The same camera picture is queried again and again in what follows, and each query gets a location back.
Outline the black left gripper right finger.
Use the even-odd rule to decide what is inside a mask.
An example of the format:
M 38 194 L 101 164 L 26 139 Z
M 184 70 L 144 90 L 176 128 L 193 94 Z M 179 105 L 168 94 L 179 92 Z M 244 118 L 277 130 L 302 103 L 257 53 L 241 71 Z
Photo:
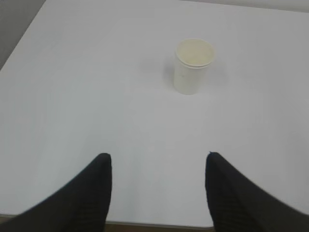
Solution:
M 309 217 L 249 180 L 223 156 L 206 158 L 205 189 L 217 232 L 307 232 Z

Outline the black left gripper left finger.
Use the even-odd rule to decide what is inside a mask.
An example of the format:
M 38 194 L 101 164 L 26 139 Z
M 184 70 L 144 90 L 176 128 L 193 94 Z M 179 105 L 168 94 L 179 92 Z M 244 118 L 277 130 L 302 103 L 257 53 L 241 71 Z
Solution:
M 112 159 L 97 155 L 57 192 L 2 223 L 2 232 L 102 232 L 112 194 Z

